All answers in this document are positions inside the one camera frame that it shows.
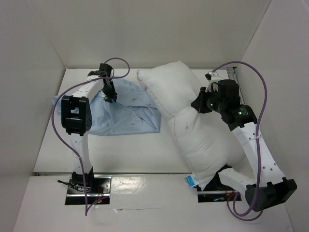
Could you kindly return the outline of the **light blue pillowcase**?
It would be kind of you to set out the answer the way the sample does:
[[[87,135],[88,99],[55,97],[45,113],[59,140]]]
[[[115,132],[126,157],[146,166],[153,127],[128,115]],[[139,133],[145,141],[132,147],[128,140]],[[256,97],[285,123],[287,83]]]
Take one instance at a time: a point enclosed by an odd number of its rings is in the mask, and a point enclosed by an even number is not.
[[[112,80],[118,94],[114,103],[104,102],[98,93],[90,103],[93,135],[130,135],[153,133],[160,130],[161,114],[155,104],[140,86],[123,78]],[[78,89],[89,83],[77,84]],[[66,92],[53,97],[53,113],[60,116],[61,99]]]

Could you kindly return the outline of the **white pillow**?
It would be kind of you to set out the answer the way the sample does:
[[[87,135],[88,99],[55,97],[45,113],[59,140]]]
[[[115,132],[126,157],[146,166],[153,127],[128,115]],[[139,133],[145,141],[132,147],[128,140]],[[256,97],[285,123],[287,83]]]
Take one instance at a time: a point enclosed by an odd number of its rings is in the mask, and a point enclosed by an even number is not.
[[[137,79],[167,122],[200,188],[204,189],[225,165],[242,174],[251,171],[245,152],[220,114],[200,114],[191,107],[202,84],[184,63],[138,70]]]

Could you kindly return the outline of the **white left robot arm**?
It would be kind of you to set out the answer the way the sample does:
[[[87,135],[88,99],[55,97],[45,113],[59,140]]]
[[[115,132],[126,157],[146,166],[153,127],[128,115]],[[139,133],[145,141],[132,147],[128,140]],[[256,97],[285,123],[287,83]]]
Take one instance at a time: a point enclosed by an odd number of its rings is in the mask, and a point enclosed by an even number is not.
[[[99,93],[104,102],[114,103],[117,93],[111,80],[113,68],[102,63],[97,71],[88,74],[89,83],[82,85],[74,94],[61,99],[61,125],[69,135],[72,149],[78,154],[71,182],[83,192],[95,188],[93,166],[88,149],[88,132],[92,127],[90,103]]]

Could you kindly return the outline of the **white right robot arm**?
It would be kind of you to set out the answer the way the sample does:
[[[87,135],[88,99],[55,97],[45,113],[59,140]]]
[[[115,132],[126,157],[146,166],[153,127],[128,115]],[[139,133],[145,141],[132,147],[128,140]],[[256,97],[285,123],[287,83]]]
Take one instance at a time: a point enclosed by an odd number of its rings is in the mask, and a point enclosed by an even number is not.
[[[215,189],[229,186],[244,195],[249,209],[261,212],[285,203],[296,191],[297,184],[287,179],[273,159],[259,130],[259,121],[252,108],[241,104],[239,86],[234,80],[220,80],[217,89],[201,87],[191,106],[198,113],[212,111],[221,115],[242,146],[252,168],[254,179],[225,168],[211,177]]]

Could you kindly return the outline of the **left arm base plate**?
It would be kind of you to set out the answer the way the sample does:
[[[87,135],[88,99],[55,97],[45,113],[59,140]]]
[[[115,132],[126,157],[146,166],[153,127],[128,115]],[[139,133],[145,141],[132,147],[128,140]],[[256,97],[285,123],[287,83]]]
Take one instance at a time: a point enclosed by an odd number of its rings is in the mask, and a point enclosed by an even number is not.
[[[67,187],[65,205],[85,205],[83,186],[73,185],[71,178],[69,181],[58,180],[57,182]],[[86,187],[87,204],[110,204],[111,184],[111,176],[95,175],[94,186]]]

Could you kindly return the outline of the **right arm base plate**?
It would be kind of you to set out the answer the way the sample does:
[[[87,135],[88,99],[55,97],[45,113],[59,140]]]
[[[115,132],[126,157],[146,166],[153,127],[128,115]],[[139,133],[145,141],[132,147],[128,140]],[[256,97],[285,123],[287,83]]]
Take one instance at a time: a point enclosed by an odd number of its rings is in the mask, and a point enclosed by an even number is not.
[[[226,202],[230,196],[232,196],[232,200],[234,199],[235,190],[223,185],[219,178],[219,172],[227,168],[230,168],[230,166],[226,165],[221,168],[205,188],[200,188],[199,186],[194,187],[197,189],[199,203]]]

